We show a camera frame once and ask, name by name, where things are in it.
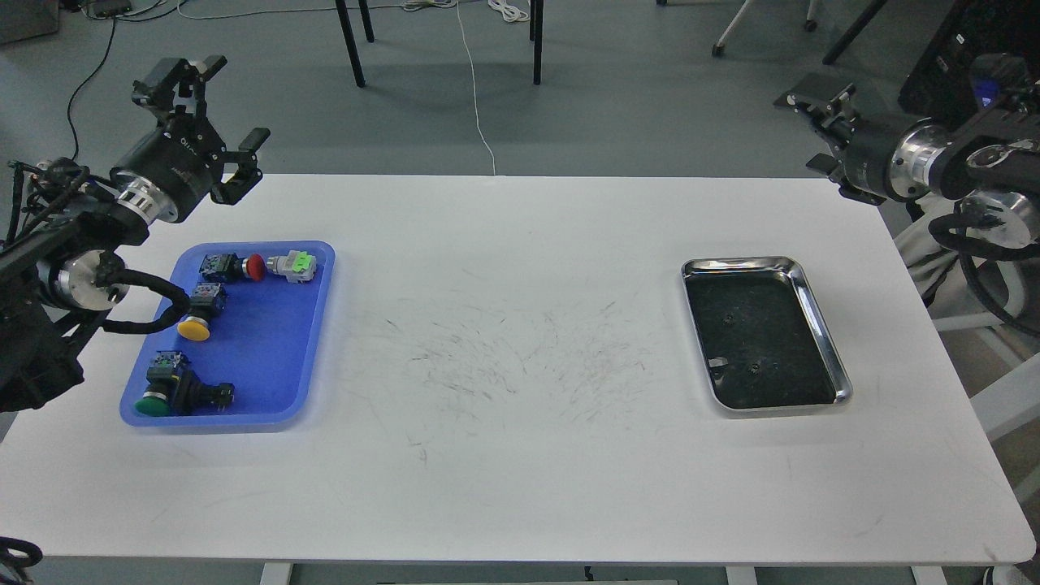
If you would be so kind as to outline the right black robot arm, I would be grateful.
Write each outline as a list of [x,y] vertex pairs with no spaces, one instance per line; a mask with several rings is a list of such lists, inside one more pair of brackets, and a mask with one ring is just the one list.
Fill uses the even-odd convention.
[[977,112],[956,129],[911,115],[865,118],[852,83],[807,74],[775,107],[803,116],[828,145],[808,169],[847,199],[881,205],[945,197],[950,214],[932,219],[934,241],[957,255],[967,285],[1004,325],[1038,330],[1011,315],[984,288],[973,259],[1026,262],[1038,256],[1038,82],[1013,54],[978,56],[968,70]]

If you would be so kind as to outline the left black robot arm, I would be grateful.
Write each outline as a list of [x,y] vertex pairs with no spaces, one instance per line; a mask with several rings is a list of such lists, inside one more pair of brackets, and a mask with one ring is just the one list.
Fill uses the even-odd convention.
[[206,85],[226,66],[215,54],[161,59],[134,82],[132,100],[154,129],[102,178],[59,157],[10,162],[12,214],[2,243],[2,411],[38,409],[83,382],[82,349],[97,331],[148,336],[189,312],[189,296],[127,268],[152,223],[182,223],[205,197],[235,205],[263,177],[257,152],[270,129],[229,149],[207,115]]

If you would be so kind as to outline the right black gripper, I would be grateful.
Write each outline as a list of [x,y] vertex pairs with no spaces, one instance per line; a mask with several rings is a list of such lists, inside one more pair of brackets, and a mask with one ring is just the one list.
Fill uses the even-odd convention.
[[773,100],[776,110],[792,111],[837,158],[817,154],[806,162],[837,185],[847,200],[868,205],[915,202],[938,193],[932,166],[951,144],[950,131],[933,121],[860,121],[854,83],[809,73]]

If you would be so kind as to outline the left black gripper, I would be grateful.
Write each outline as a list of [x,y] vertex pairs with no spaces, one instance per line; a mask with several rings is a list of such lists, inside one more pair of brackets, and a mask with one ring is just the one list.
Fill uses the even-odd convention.
[[[208,119],[206,82],[227,63],[224,55],[196,62],[166,57],[133,82],[132,102],[153,115],[157,128],[112,167],[109,178],[120,192],[116,203],[144,223],[182,223],[209,193],[219,205],[236,205],[262,180],[258,151],[271,130],[254,128],[237,149],[223,149]],[[203,151],[222,149],[218,156]],[[219,182],[227,164],[235,171]]]

